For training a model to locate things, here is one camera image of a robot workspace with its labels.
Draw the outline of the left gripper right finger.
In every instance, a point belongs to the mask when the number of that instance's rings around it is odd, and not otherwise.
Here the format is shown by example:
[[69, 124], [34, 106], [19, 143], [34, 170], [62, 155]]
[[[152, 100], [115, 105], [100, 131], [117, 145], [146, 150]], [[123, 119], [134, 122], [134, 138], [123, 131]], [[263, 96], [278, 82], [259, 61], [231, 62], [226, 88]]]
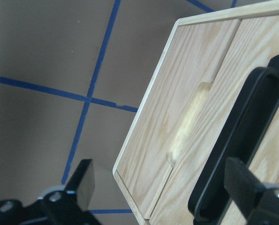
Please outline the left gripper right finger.
[[279, 185], [261, 182], [238, 158], [225, 163], [224, 188], [248, 225], [279, 225]]

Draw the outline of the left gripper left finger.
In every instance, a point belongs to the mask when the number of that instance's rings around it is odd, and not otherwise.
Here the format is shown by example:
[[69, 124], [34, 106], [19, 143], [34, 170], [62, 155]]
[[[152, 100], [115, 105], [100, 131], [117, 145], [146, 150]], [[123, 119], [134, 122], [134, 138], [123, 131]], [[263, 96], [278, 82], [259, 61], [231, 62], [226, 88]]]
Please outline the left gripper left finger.
[[88, 211], [95, 187], [93, 160], [80, 161], [65, 185], [43, 191], [39, 199], [43, 216], [37, 225], [94, 225], [95, 217]]

